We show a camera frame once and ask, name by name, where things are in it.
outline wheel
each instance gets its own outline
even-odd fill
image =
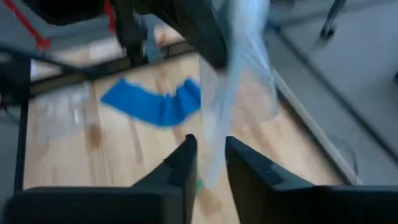
[[[320,33],[319,36],[320,36],[320,38],[322,40],[330,40],[335,35],[335,33],[336,33],[336,29],[334,27],[332,27],[332,28],[330,28],[328,30],[323,28],[321,30],[321,33]]]

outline green object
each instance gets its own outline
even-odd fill
[[[201,179],[198,179],[197,180],[197,188],[196,188],[196,191],[195,191],[195,196],[196,197],[199,195],[202,187],[203,187],[203,181],[201,181]]]

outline black frame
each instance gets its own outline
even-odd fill
[[[170,59],[174,57],[178,57],[185,54],[190,54],[194,52],[194,49],[188,45],[185,41],[178,42],[172,45],[168,45],[162,48],[162,52],[165,53],[165,59]],[[35,60],[40,60],[43,62],[48,62],[50,64],[58,65],[66,70],[65,73],[59,74],[56,76],[52,76],[50,78],[44,78],[41,80],[37,80],[34,82],[30,82],[29,84],[29,94],[26,96],[26,99],[21,102],[21,115],[20,115],[20,123],[19,123],[19,137],[18,137],[18,148],[17,148],[17,163],[16,163],[16,174],[14,179],[14,191],[19,192],[23,190],[24,183],[24,164],[25,164],[25,150],[26,150],[26,134],[27,134],[27,122],[28,122],[28,112],[29,112],[29,100],[34,98],[39,94],[46,93],[48,91],[54,90],[56,88],[61,88],[64,86],[84,82],[84,81],[93,81],[99,78],[107,77],[109,75],[122,72],[125,70],[136,68],[135,66],[131,66],[130,63],[127,63],[129,60],[127,57],[119,58],[115,60],[111,60],[109,62],[101,63],[98,65],[94,65],[92,67],[87,68],[75,68],[69,65],[64,66],[64,64],[53,61],[51,58],[43,57],[41,55],[35,54],[27,54],[23,55],[23,52],[17,51],[13,49],[12,53],[17,56],[25,56],[26,58],[33,58]],[[79,75],[81,79],[68,79],[70,77],[75,77]],[[315,135],[311,132],[311,130],[305,124],[305,121],[301,118],[301,116],[294,110],[294,107],[290,104],[290,102],[286,99],[284,94],[277,90],[278,97],[282,99],[284,103],[286,103],[289,111],[292,113],[293,117],[296,121],[301,125],[305,132],[311,137],[312,140],[315,141],[315,144],[321,150],[321,152],[326,156],[334,170],[339,174],[341,179],[346,184],[351,184],[349,178],[344,175],[344,172],[338,167],[336,162],[326,153],[326,150],[320,144],[319,140],[315,137]]]
[[[62,88],[65,86],[85,81],[97,80],[99,78],[104,78],[109,75],[113,75],[115,73],[123,72],[125,70],[151,64],[148,63],[146,65],[134,66],[131,65],[128,57],[123,57],[86,68],[77,68],[53,60],[50,57],[38,55],[35,53],[29,53],[29,52],[26,53],[24,51],[9,46],[0,46],[0,52],[2,51],[9,53],[11,57],[23,58],[29,61],[31,59],[38,60],[51,65],[59,66],[63,71],[65,71],[64,73],[58,75],[52,75],[49,78],[43,78],[40,80],[36,80],[34,82],[29,82],[29,86],[26,86],[29,89],[29,92],[27,92],[25,95],[19,98],[17,102],[10,101],[4,104],[4,106],[10,106],[15,104],[21,105],[16,174],[14,178],[14,192],[19,192],[23,190],[29,100],[33,99],[37,95],[48,93],[49,91],[55,90],[57,88]],[[184,54],[190,54],[195,51],[189,44],[183,41],[183,42],[177,42],[174,44],[166,45],[165,47],[161,48],[161,52],[164,53],[164,59],[167,60]]]

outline metal bar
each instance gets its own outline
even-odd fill
[[[72,65],[68,65],[59,61],[56,61],[48,56],[38,54],[33,51],[17,49],[15,47],[11,47],[10,45],[1,43],[0,44],[0,52],[5,52],[9,55],[19,57],[19,58],[27,58],[27,59],[34,59],[41,62],[45,62],[51,65],[59,66],[63,71],[68,72],[83,72],[81,68],[74,67]]]
[[[170,54],[166,55],[166,57],[164,58],[166,60],[177,57],[179,55],[189,54],[194,52],[194,49],[186,42],[165,46],[164,48],[169,49],[170,52]],[[140,66],[145,66],[145,65],[139,65],[139,66],[131,65],[128,57],[118,58],[106,63],[101,63],[99,65],[83,69],[84,71],[89,71],[89,73],[85,73],[82,71],[63,73],[59,75],[53,75],[50,78],[44,78],[32,82],[30,84],[29,95],[30,98],[32,98],[39,94],[56,90],[57,88],[81,83],[83,81],[96,80],[102,77],[106,77],[108,75],[123,72],[125,70],[133,69]]]
[[[19,118],[19,133],[17,147],[17,162],[14,177],[14,193],[24,189],[24,169],[25,169],[25,152],[26,152],[26,134],[28,119],[29,102],[21,104],[21,115]]]

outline wooden floor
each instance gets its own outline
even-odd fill
[[[77,65],[88,65],[120,53],[116,41],[109,39],[59,52],[56,56]],[[52,70],[37,64],[35,77]],[[198,139],[199,163],[203,164],[201,159],[206,157],[206,150],[200,112],[180,126],[169,129],[138,121],[100,102],[103,94],[121,77],[152,91],[173,92],[186,77],[199,81],[198,55],[186,55],[90,83],[91,96],[87,108],[93,124],[52,139],[41,136],[46,129],[41,122],[45,118],[39,101],[32,100],[25,189],[36,186],[130,186],[159,165],[188,133],[193,133]],[[231,135],[314,184],[341,183],[283,102],[276,118],[250,125],[232,125]],[[204,174],[203,169],[200,165],[200,176]],[[225,169],[217,188],[203,189],[197,197],[193,223],[239,223]]]

